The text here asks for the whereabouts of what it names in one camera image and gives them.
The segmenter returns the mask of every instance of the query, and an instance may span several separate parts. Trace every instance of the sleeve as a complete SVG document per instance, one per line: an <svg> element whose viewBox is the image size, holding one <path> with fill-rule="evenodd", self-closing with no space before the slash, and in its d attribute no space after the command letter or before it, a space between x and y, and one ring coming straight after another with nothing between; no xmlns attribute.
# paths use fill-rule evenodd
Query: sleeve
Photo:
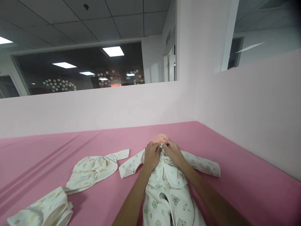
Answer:
<svg viewBox="0 0 301 226"><path fill-rule="evenodd" d="M220 177L220 167L218 163L197 157L182 150L181 152L192 168L212 176Z"/></svg>
<svg viewBox="0 0 301 226"><path fill-rule="evenodd" d="M140 151L137 155L131 157L119 167L121 178L125 178L136 173L138 167L144 163L144 151L145 149Z"/></svg>

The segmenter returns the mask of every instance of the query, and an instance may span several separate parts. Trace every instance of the baby onesie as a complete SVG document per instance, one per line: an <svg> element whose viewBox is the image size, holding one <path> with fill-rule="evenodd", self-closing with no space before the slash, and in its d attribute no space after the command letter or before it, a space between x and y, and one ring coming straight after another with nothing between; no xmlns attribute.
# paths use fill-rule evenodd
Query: baby onesie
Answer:
<svg viewBox="0 0 301 226"><path fill-rule="evenodd" d="M97 182L112 175L118 169L118 160L128 157L129 149L108 154L104 157L85 157L75 165L64 191L67 195L71 195L92 187Z"/></svg>
<svg viewBox="0 0 301 226"><path fill-rule="evenodd" d="M132 175L144 163L142 150L119 167L121 178ZM181 151L195 169L220 177L220 167L208 159ZM145 188L143 204L144 225L192 226L206 225L195 201L192 199L184 173L170 160L164 149L157 167L152 172Z"/></svg>

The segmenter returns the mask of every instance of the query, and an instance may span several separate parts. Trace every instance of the baby jumpsuit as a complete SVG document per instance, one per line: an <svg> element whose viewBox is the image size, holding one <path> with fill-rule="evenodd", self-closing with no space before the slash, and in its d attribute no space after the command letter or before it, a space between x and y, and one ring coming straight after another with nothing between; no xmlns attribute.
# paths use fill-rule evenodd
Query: baby jumpsuit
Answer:
<svg viewBox="0 0 301 226"><path fill-rule="evenodd" d="M132 175L144 163L144 151L119 167L121 178ZM216 162L196 157L181 151L187 162L195 169L220 177ZM206 225L195 201L190 196L184 173L170 160L162 149L157 167L152 172L145 188L143 225Z"/></svg>

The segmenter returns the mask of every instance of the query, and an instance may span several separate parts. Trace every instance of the doll head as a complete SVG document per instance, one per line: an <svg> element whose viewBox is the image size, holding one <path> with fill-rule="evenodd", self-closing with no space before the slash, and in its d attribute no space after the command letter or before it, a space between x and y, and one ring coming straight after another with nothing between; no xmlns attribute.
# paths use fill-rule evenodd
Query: doll head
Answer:
<svg viewBox="0 0 301 226"><path fill-rule="evenodd" d="M153 142L164 143L166 140L168 140L168 137L165 134L160 133L154 138Z"/></svg>

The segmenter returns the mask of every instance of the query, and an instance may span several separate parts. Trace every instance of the pink sheet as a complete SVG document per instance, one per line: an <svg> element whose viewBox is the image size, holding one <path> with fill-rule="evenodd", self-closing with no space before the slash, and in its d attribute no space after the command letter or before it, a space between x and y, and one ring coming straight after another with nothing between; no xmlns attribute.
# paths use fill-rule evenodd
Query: pink sheet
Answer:
<svg viewBox="0 0 301 226"><path fill-rule="evenodd" d="M132 157L158 133L168 135L184 151L219 163L221 178L200 174L253 225L301 225L301 183L199 122L0 140L0 224L65 186L82 158L127 148ZM116 171L88 190L68 196L74 205L69 225L111 225L137 176L121 179ZM190 188L206 223L214 225Z"/></svg>

